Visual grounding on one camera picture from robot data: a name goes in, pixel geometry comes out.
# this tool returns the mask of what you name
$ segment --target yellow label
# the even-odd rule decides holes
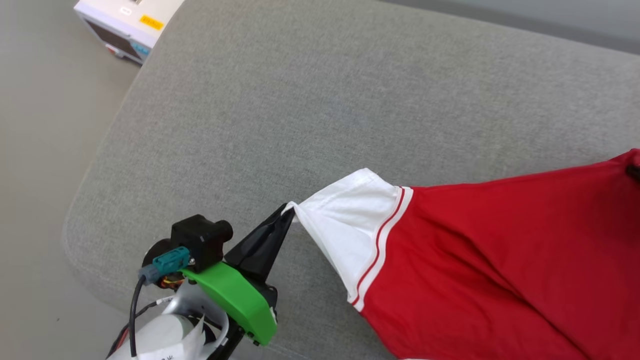
[[[140,22],[145,24],[145,25],[149,25],[152,28],[156,29],[156,30],[160,30],[162,29],[162,27],[164,26],[164,24],[162,22],[159,22],[158,20],[155,20],[151,17],[148,17],[146,15],[142,15],[142,17],[140,18]]]

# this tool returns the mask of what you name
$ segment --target gray fabric sofa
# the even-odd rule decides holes
[[[478,182],[639,144],[638,56],[369,0],[188,0],[63,243],[86,287],[124,311],[147,249],[195,213],[228,220],[237,241],[362,167],[400,185]],[[265,359],[392,359],[300,226],[269,281],[279,326]]]

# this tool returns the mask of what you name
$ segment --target wire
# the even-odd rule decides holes
[[[169,278],[167,278],[167,276],[165,276],[160,281],[159,286],[162,289],[171,289],[171,290],[176,290],[177,291],[178,288],[180,287],[180,285],[182,285],[183,282],[184,282],[184,279],[171,281],[171,280],[169,280]]]
[[[133,298],[131,299],[131,310],[129,311],[129,345],[131,346],[131,357],[134,359],[138,356],[136,351],[136,306],[138,305],[140,290],[142,290],[146,280],[147,277],[144,275],[138,279],[136,290],[133,292]]]
[[[169,298],[173,298],[173,297],[159,299],[143,307],[142,309],[140,309],[140,311],[136,313],[136,318],[144,314],[145,311],[149,310],[151,307],[158,306],[163,302],[166,302],[165,299],[169,299]],[[122,346],[122,343],[124,343],[124,339],[127,337],[128,330],[129,330],[129,324],[122,327],[122,330],[120,330],[120,332],[118,333],[116,340],[114,340],[113,344],[111,345],[111,349],[109,350],[109,355],[107,355],[107,358],[113,355],[113,353],[116,352],[116,350],[118,350]]]

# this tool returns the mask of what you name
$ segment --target teal connector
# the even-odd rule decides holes
[[[138,278],[145,277],[145,285],[153,284],[161,277],[178,272],[189,266],[191,254],[184,246],[156,257],[151,264],[138,270]]]

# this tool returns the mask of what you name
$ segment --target green 3d-printed bracket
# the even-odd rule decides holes
[[[246,334],[252,334],[253,340],[263,346],[269,344],[277,328],[269,305],[236,269],[217,263],[199,274],[181,271],[186,278],[195,280]]]

